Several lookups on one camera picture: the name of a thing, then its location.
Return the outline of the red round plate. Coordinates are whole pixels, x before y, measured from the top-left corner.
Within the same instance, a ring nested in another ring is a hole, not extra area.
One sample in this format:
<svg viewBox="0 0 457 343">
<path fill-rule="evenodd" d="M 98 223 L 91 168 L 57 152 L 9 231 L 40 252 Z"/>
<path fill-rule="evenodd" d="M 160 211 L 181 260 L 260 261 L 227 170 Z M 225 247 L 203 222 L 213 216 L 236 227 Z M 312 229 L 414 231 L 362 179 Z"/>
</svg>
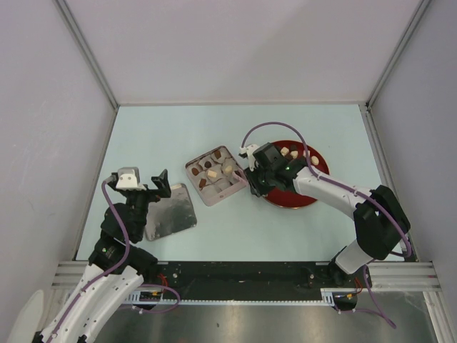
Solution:
<svg viewBox="0 0 457 343">
<path fill-rule="evenodd" d="M 304 152 L 303 143 L 300 141 L 279 140 L 274 141 L 273 145 L 277 146 L 279 149 L 286 147 L 289 151 L 298 151 L 299 154 L 303 154 Z M 312 146 L 308 146 L 308 154 L 314 167 L 316 167 L 320 172 L 330 174 L 326 160 L 317 150 L 315 150 Z M 277 188 L 270 191 L 264 199 L 270 204 L 287 209 L 299 209 L 310 206 L 316 202 L 316 199 L 312 197 L 295 194 L 290 191 L 283 192 Z"/>
</svg>

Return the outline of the silver tin lid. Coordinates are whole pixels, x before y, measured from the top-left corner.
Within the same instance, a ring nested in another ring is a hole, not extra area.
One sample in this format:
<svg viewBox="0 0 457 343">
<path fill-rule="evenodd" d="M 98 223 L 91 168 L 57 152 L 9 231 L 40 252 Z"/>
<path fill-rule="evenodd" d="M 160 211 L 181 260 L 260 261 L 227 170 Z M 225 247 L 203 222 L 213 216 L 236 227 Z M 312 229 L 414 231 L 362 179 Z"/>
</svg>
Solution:
<svg viewBox="0 0 457 343">
<path fill-rule="evenodd" d="M 196 213 L 185 184 L 171 186 L 171 197 L 149 204 L 144 238 L 150 242 L 193 228 Z"/>
</svg>

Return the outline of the pink chocolate tin box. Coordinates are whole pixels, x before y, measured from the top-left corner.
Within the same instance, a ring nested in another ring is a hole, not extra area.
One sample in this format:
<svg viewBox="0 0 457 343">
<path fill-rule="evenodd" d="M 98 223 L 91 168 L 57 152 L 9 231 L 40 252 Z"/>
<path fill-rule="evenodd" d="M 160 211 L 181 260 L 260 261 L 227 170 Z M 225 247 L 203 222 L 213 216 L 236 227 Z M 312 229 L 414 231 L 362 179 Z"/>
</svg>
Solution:
<svg viewBox="0 0 457 343">
<path fill-rule="evenodd" d="M 218 146 L 188 161 L 185 170 L 201 200 L 208 207 L 248 186 L 241 166 L 226 146 Z"/>
</svg>

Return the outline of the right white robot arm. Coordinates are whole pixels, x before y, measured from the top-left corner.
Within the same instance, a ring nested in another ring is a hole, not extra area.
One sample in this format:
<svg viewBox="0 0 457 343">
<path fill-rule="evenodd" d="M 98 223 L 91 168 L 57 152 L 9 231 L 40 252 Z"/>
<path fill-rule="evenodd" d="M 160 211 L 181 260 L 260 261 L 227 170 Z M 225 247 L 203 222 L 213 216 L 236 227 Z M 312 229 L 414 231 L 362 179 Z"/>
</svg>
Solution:
<svg viewBox="0 0 457 343">
<path fill-rule="evenodd" d="M 356 238 L 329 263 L 327 273 L 338 287 L 345 287 L 356 272 L 373 260 L 384 260 L 399 242 L 406 252 L 411 224 L 393 191 L 351 187 L 313 167 L 308 151 L 292 157 L 272 143 L 244 146 L 239 155 L 247 159 L 244 174 L 257 197 L 277 189 L 311 197 L 333 207 L 353 220 Z"/>
</svg>

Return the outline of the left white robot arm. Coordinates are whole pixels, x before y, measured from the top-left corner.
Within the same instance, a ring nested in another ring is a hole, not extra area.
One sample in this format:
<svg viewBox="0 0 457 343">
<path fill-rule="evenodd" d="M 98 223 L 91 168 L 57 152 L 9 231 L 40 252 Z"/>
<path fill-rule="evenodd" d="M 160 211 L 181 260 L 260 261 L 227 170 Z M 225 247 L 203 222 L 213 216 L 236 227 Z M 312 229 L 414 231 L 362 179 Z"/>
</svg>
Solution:
<svg viewBox="0 0 457 343">
<path fill-rule="evenodd" d="M 168 172 L 151 178 L 154 188 L 140 182 L 139 169 L 124 167 L 103 180 L 108 204 L 101 233 L 79 283 L 34 342 L 94 342 L 103 326 L 141 285 L 153 284 L 158 259 L 138 248 L 144 237 L 149 205 L 168 199 Z"/>
</svg>

